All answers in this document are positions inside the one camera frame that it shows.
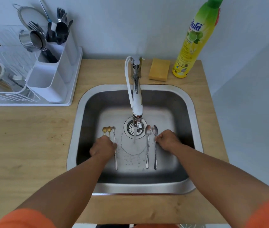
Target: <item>sink rim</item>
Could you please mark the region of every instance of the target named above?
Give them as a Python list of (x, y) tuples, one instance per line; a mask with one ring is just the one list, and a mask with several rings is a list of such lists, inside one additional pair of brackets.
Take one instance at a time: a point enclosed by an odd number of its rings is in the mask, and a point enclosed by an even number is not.
[[(187, 106), (189, 121), (192, 129), (192, 137), (195, 149), (203, 153), (201, 136), (198, 128), (195, 108), (190, 96), (173, 85), (141, 85), (141, 90), (156, 90), (169, 91), (180, 96)], [(99, 92), (127, 90), (127, 85), (124, 84), (105, 84), (95, 86), (89, 89), (80, 99), (76, 111), (72, 138), (69, 146), (67, 157), (67, 170), (76, 167), (76, 156), (80, 138), (80, 131), (85, 111), (85, 106), (88, 100)], [(156, 184), (116, 184), (116, 183), (97, 183), (93, 195), (107, 194), (185, 194), (195, 189), (190, 178), (171, 183), (156, 183)]]

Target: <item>running water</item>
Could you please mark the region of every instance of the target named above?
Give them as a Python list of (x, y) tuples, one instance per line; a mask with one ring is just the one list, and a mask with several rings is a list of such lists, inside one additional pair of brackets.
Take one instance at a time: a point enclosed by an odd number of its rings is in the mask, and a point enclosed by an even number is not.
[(135, 139), (136, 139), (136, 131), (134, 130), (134, 138), (133, 138), (133, 143), (135, 144)]

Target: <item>dish rack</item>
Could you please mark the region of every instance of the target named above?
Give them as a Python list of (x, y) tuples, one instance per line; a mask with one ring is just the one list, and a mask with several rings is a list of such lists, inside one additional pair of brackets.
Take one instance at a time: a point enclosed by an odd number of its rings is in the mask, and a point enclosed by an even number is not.
[(0, 25), (0, 63), (26, 81), (19, 92), (0, 92), (0, 106), (69, 106), (72, 103), (83, 56), (72, 33), (62, 45), (47, 48), (59, 60), (49, 63), (43, 54), (28, 52), (19, 41), (24, 26)]

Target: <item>drain strainer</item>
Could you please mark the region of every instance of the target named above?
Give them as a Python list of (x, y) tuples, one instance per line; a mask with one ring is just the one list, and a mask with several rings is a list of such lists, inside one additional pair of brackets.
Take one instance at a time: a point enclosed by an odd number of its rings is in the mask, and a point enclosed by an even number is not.
[(136, 139), (143, 138), (145, 135), (145, 128), (147, 126), (147, 123), (144, 119), (142, 119), (143, 128), (137, 131), (137, 128), (133, 126), (132, 117), (128, 118), (124, 123), (124, 132), (125, 134), (133, 139), (134, 133), (136, 133)]

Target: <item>stainless steel sink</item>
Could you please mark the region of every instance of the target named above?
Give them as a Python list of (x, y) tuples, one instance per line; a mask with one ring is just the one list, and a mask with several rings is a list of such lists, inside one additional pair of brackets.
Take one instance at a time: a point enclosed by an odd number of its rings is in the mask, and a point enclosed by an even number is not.
[[(180, 88), (171, 85), (141, 85), (143, 127), (156, 125), (159, 133), (170, 129), (180, 141), (201, 152), (202, 143), (193, 102)], [(90, 158), (89, 150), (104, 126), (115, 126), (118, 170), (114, 158), (105, 166), (94, 194), (184, 194), (195, 188), (178, 159), (149, 139), (149, 169), (146, 169), (147, 135), (132, 126), (132, 110), (126, 85), (100, 85), (81, 98), (67, 159), (67, 170)]]

